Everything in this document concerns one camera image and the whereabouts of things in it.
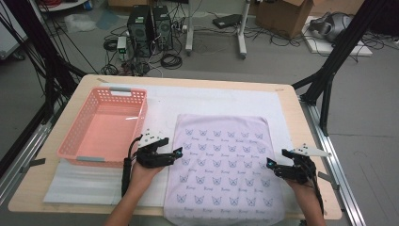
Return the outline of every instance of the folded cloth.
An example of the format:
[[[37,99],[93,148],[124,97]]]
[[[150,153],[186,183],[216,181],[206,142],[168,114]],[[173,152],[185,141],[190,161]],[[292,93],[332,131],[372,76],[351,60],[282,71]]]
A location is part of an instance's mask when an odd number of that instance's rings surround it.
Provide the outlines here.
[[[179,115],[164,216],[176,225],[272,225],[284,218],[267,120]]]

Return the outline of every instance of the gray floor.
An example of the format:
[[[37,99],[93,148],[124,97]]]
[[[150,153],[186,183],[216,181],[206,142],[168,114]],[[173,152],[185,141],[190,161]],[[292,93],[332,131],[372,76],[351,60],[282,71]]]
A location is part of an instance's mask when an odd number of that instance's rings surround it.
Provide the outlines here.
[[[99,21],[104,11],[95,9],[84,13]],[[199,23],[211,27],[211,19],[203,18]],[[103,37],[124,24],[126,19],[118,18],[108,30],[74,33],[71,37],[99,70],[104,65]],[[67,39],[62,39],[72,64],[92,72]],[[176,71],[161,69],[162,76],[293,84],[315,73],[326,60],[310,54],[305,43],[299,47],[281,47],[270,43],[269,39],[267,35],[260,35],[256,40],[247,39],[247,59],[242,60],[237,55],[236,37],[196,34],[192,56],[182,51],[183,66]],[[328,130],[366,224],[399,225],[399,180],[395,173],[399,159],[395,150],[399,146],[396,119],[399,115],[399,51],[389,47],[372,51],[372,57],[360,57],[359,63],[348,58],[338,71],[332,90]],[[152,70],[148,76],[160,77],[161,73]],[[41,106],[43,97],[28,60],[0,62],[0,87],[0,157],[3,157]],[[8,200],[0,208],[2,225],[100,224],[106,217],[10,213],[7,205]],[[135,220],[139,221],[141,225],[149,225],[145,219]],[[343,218],[328,225],[348,223]]]

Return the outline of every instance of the wooden table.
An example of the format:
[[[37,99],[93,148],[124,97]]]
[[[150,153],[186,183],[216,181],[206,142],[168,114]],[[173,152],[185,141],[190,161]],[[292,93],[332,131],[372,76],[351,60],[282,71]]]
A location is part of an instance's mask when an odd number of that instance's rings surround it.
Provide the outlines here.
[[[109,214],[114,206],[88,205],[88,204],[54,204],[42,202],[48,187],[50,186],[56,172],[59,158],[56,150],[72,125],[78,111],[86,100],[92,87],[100,86],[102,83],[138,84],[150,86],[173,86],[186,88],[209,88],[209,89],[239,89],[276,92],[279,96],[282,111],[288,125],[290,136],[295,147],[303,143],[316,146],[311,134],[310,127],[305,119],[302,108],[297,100],[294,89],[289,85],[242,83],[224,81],[206,81],[191,79],[168,79],[149,77],[126,77],[87,75],[80,82],[68,105],[61,114],[53,131],[41,148],[37,159],[45,158],[46,163],[32,167],[25,175],[23,181],[12,197],[8,208],[15,212],[47,212],[47,213],[98,213]],[[322,160],[318,157],[312,159],[317,170],[326,173]],[[342,216],[341,208],[329,182],[319,180],[325,206],[325,219],[339,219]],[[136,215],[163,216],[161,207],[137,207]],[[287,213],[287,218],[303,218],[301,213]]]

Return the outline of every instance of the concrete floor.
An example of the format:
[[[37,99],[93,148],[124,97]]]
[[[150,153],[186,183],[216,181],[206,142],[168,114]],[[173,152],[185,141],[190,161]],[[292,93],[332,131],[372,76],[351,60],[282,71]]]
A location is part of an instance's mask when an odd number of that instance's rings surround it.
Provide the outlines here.
[[[86,13],[99,21],[104,10]],[[198,20],[212,27],[212,17]],[[96,70],[104,65],[104,36],[126,24],[119,17],[106,30],[71,34],[71,38]],[[253,18],[248,18],[253,25]],[[93,70],[79,56],[68,40],[61,36],[73,65]],[[277,46],[270,36],[260,35],[247,41],[247,58],[238,56],[236,37],[201,32],[195,35],[194,53],[181,52],[183,66],[176,71],[160,69],[163,77],[293,84],[315,73],[326,58],[311,54],[305,43],[298,47]],[[373,50],[372,57],[348,58],[338,71],[332,89],[328,131],[340,158],[346,178],[352,188],[367,225],[399,225],[399,180],[396,160],[399,153],[399,51],[390,47]],[[159,77],[152,70],[147,76]],[[28,60],[8,59],[0,62],[0,157],[12,145],[44,98],[40,84]],[[21,214],[7,209],[9,198],[0,207],[2,225],[81,225],[101,224],[105,215]],[[133,219],[139,225],[150,225],[145,218]],[[343,218],[328,225],[349,225]]]

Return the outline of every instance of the human arm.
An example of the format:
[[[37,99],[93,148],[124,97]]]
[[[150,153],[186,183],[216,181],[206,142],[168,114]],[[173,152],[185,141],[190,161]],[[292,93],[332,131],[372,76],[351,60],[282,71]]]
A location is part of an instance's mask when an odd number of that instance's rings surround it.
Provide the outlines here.
[[[287,184],[293,189],[296,201],[301,208],[308,226],[324,226],[326,221],[323,218],[320,203],[314,192],[313,184],[307,182],[304,185],[295,181],[286,180]]]
[[[152,178],[162,169],[163,168],[147,169],[137,162],[134,163],[129,187],[108,217],[104,226],[128,225],[141,196],[143,196],[144,192],[150,186]]]

